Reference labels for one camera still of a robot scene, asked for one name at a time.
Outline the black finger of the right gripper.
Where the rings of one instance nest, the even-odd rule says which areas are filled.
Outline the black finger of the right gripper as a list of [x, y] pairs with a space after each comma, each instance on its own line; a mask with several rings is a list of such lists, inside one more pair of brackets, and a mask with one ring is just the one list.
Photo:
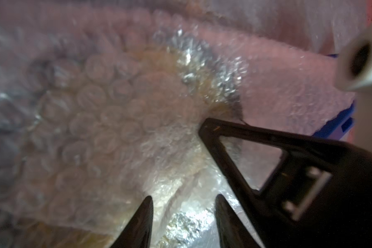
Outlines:
[[[208, 118], [198, 135], [267, 248], [372, 248], [372, 153], [354, 145]], [[252, 189], [221, 143], [282, 151]]]

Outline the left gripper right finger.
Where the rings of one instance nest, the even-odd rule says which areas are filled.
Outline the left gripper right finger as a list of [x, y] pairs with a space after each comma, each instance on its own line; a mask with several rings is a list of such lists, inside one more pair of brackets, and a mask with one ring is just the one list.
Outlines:
[[215, 218], [221, 248], [259, 248], [222, 194], [215, 200]]

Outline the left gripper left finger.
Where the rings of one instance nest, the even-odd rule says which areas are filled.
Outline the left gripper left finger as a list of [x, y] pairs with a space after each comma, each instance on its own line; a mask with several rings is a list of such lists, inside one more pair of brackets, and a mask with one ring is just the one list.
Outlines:
[[110, 248], [149, 248], [153, 219], [153, 198], [147, 196]]

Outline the clear bubble wrap sheet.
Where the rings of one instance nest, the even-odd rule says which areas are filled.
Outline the clear bubble wrap sheet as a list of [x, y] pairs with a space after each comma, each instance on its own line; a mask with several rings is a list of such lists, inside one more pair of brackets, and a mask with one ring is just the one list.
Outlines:
[[312, 135], [352, 105], [333, 58], [139, 1], [0, 1], [0, 248], [108, 248], [143, 199], [153, 248], [217, 248], [239, 201], [208, 117]]

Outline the blue tape dispenser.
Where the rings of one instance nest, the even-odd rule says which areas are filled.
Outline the blue tape dispenser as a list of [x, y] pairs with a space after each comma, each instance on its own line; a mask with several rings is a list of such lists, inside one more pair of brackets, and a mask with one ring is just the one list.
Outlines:
[[353, 113], [354, 101], [349, 108], [340, 111], [334, 119], [326, 122], [326, 124], [312, 136], [340, 141], [354, 125]]

